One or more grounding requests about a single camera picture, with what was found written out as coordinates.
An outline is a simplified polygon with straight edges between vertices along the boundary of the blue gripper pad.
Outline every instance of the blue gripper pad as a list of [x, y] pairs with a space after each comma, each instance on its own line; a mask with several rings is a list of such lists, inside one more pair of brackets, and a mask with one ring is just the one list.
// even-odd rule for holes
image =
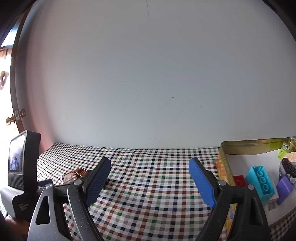
[[214, 208], [216, 205], [214, 188], [209, 179], [206, 177], [206, 173], [204, 173], [208, 171], [205, 170], [196, 157], [189, 161], [189, 172], [200, 195], [202, 196], [204, 203], [208, 204], [211, 208]]
[[104, 157], [85, 181], [84, 185], [86, 188], [84, 192], [86, 194], [86, 199], [84, 203], [87, 207], [95, 203], [98, 199], [110, 171], [111, 162], [108, 158]]

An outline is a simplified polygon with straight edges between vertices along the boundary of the checkered tablecloth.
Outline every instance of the checkered tablecloth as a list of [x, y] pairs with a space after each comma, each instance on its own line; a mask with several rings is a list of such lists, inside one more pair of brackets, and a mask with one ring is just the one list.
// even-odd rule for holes
[[[84, 167], [93, 169], [102, 157], [111, 160], [111, 172], [89, 212], [105, 240], [195, 240], [210, 213], [188, 170], [197, 157], [217, 176], [218, 148], [125, 149], [56, 143], [40, 155], [38, 181]], [[64, 205], [74, 240], [80, 240], [70, 208]], [[296, 217], [296, 211], [271, 229], [279, 241]], [[226, 239], [225, 230], [221, 240]]]

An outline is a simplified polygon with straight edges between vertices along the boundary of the monitor screen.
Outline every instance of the monitor screen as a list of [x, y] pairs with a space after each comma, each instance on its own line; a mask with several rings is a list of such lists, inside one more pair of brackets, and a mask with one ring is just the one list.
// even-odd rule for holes
[[21, 135], [13, 139], [9, 148], [9, 171], [22, 172], [23, 149], [25, 136]]

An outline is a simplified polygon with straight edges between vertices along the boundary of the wall scratch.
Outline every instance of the wall scratch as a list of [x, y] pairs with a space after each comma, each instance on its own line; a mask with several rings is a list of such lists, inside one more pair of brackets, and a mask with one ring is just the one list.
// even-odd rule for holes
[[188, 103], [191, 101], [193, 99], [193, 97], [187, 102], [187, 104], [186, 105], [188, 105]]
[[[137, 99], [135, 100], [135, 102], [139, 99], [139, 95], [140, 95], [140, 94], [138, 94]], [[135, 103], [135, 102], [134, 102], [134, 103]]]
[[201, 109], [202, 105], [196, 110], [196, 112], [198, 112]]
[[182, 112], [183, 112], [183, 110], [181, 110], [181, 111], [179, 112], [179, 114], [178, 114], [177, 118], [174, 120], [174, 122], [179, 118], [179, 116], [182, 114]]
[[[165, 103], [166, 104], [166, 103]], [[160, 108], [162, 110], [163, 107], [165, 107], [165, 104]]]
[[148, 19], [149, 19], [149, 8], [148, 8], [148, 0], [146, 0], [146, 4], [147, 4]]

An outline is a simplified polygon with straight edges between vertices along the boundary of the purple lego brick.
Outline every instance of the purple lego brick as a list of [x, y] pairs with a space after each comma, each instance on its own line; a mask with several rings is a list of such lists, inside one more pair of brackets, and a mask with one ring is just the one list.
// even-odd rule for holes
[[293, 186], [289, 179], [284, 176], [276, 185], [276, 189], [279, 194], [279, 198], [276, 202], [280, 205], [289, 196], [290, 192], [292, 192]]

